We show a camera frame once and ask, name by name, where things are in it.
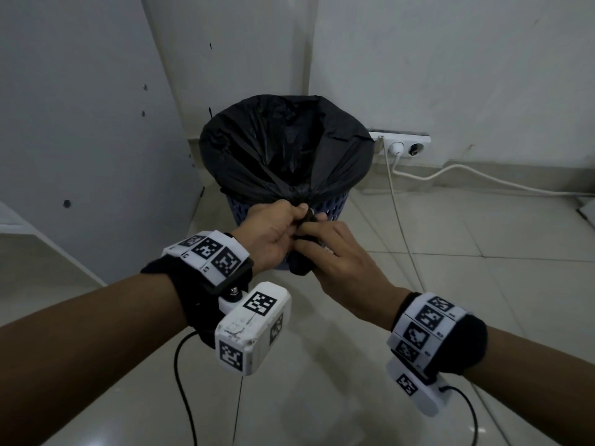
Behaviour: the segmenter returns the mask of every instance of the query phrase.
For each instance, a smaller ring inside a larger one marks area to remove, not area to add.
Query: wall socket
[[[379,137],[382,137],[384,139],[384,144],[387,147],[390,147],[390,145],[395,142],[401,142],[405,149],[405,153],[401,158],[419,155],[432,142],[431,137],[427,134],[406,134],[382,130],[371,130],[368,133],[372,136],[374,141]],[[380,149],[377,153],[383,155],[384,151]]]

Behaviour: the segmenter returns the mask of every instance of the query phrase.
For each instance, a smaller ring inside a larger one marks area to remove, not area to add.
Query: tiled floor
[[[595,328],[588,315],[595,309],[595,230],[576,214],[571,199],[434,188],[399,194],[397,201],[428,291],[494,327],[595,362]],[[421,290],[390,194],[353,190],[341,219],[392,282]],[[224,196],[208,185],[191,232],[232,226]],[[0,253],[5,244],[0,241]],[[38,277],[34,288],[20,288],[0,269],[0,288],[8,294],[1,299],[0,322],[93,286],[77,280],[80,276],[68,277],[76,284],[64,285],[66,274],[55,274],[41,273],[45,277]],[[234,433],[236,446],[470,444],[471,415],[462,399],[452,395],[435,418],[419,413],[386,375],[387,333],[324,295],[311,274],[270,271],[257,280],[289,289],[292,318],[258,372],[243,379],[239,407],[240,379],[220,368],[198,341],[184,346],[182,379],[202,444],[231,445]],[[53,288],[49,298],[40,297],[47,288]],[[191,444],[171,368],[178,340],[155,352],[48,444]],[[555,444],[465,379],[446,379],[471,398],[480,444]]]

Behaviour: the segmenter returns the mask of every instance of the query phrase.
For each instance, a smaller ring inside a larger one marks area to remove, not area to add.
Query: trash bin
[[[338,219],[374,155],[367,129],[320,96],[246,98],[215,115],[199,145],[237,224],[279,199]]]

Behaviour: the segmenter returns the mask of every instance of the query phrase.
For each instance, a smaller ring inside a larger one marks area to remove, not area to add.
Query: right hand
[[[390,330],[399,306],[410,293],[393,286],[343,222],[305,222],[296,235],[320,239],[325,250],[312,241],[297,239],[294,249],[316,264],[314,275],[323,291],[364,321]]]

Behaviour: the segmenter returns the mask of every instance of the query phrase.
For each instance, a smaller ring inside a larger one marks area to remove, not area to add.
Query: left hand
[[[235,239],[248,250],[254,261],[253,275],[279,265],[293,248],[294,221],[308,212],[305,203],[293,206],[286,200],[271,204],[257,204],[248,210],[242,224],[231,232]]]

